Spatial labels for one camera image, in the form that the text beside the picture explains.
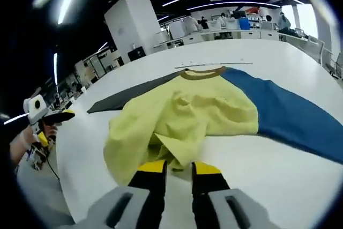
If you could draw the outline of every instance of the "cable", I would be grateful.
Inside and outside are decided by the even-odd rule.
[[[48,157],[47,157],[43,152],[41,152],[40,150],[38,150],[37,148],[36,148],[36,151],[38,151],[39,153],[41,153],[41,154],[45,157],[45,159],[46,159],[46,161],[47,161],[47,163],[48,163],[48,165],[49,165],[51,171],[54,173],[54,175],[56,176],[56,178],[57,178],[58,181],[59,181],[59,177],[58,177],[58,175],[55,173],[53,167],[51,166]]]
[[[47,159],[47,163],[48,163],[48,165],[49,165],[51,171],[54,173],[54,175],[56,176],[56,178],[59,180],[59,177],[58,177],[58,175],[55,173],[55,171],[53,170],[53,167],[51,166],[51,164],[50,164],[50,162],[49,162],[49,159],[48,159],[47,157],[46,157],[46,159]]]

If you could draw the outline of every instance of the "brown collar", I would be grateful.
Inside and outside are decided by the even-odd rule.
[[[227,67],[220,67],[220,68],[216,68],[213,70],[206,70],[206,71],[195,71],[195,70],[191,70],[191,69],[185,69],[180,71],[180,76],[182,78],[185,78],[187,80],[202,80],[202,79],[208,79],[208,78],[212,78],[218,75],[221,75],[223,72],[225,72],[227,69]],[[194,76],[194,75],[189,75],[187,74],[187,71],[191,71],[194,73],[211,73],[209,75],[203,75],[203,76]]]

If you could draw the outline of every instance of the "chair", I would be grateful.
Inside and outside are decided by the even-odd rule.
[[[299,28],[294,28],[295,32],[299,35],[299,37],[305,37],[306,34],[304,33],[304,30]]]
[[[336,66],[336,68],[335,68],[336,75],[339,78],[343,79],[343,55],[342,55],[342,52],[339,53],[335,66]]]
[[[324,42],[312,36],[309,36],[305,46],[301,48],[302,51],[312,57],[319,64],[322,64],[323,49]]]

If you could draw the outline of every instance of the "person in blue shirt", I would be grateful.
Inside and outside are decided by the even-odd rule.
[[[288,31],[290,29],[290,22],[283,12],[280,13],[278,26],[280,31]]]

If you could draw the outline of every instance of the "white cabinet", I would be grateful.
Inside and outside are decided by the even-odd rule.
[[[195,34],[195,35],[184,38],[183,44],[188,45],[188,44],[198,43],[198,42],[203,42],[203,41],[204,39],[201,36],[201,34]]]
[[[275,31],[261,30],[261,39],[279,40],[279,34]]]
[[[241,32],[241,39],[260,39],[261,34],[258,31]]]

